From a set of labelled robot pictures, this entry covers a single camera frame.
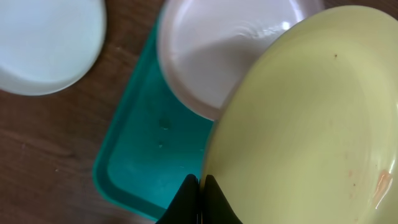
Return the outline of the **yellow plate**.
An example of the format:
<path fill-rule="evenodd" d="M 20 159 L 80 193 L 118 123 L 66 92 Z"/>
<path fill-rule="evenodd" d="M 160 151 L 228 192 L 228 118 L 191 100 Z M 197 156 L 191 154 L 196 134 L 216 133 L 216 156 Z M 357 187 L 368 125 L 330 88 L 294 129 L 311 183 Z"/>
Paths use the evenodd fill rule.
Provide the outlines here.
<path fill-rule="evenodd" d="M 396 19 L 340 6 L 282 34 L 215 123 L 210 179 L 243 223 L 396 223 Z"/>

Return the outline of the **white plate with stain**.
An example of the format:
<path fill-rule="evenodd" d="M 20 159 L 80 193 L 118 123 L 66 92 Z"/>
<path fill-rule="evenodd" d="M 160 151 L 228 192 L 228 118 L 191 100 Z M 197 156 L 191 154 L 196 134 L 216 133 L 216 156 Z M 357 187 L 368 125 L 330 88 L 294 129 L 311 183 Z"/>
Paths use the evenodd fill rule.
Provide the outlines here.
<path fill-rule="evenodd" d="M 105 34 L 104 0 L 1 0 L 1 89 L 39 96 L 73 85 Z"/>

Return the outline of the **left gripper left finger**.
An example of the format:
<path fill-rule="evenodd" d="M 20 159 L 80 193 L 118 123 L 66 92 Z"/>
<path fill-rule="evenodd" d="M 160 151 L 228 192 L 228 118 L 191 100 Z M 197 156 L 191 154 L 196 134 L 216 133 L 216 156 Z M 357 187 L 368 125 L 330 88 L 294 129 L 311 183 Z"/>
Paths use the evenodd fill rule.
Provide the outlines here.
<path fill-rule="evenodd" d="M 199 181 L 193 174 L 188 174 L 156 224 L 197 224 L 199 196 Z"/>

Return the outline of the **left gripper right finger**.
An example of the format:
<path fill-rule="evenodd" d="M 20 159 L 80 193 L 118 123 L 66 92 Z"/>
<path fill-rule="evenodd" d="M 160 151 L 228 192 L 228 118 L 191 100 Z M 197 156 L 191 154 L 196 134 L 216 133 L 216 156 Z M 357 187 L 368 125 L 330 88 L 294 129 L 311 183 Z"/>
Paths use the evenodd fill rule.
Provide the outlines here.
<path fill-rule="evenodd" d="M 242 224 L 212 175 L 201 190 L 201 214 L 203 224 Z"/>

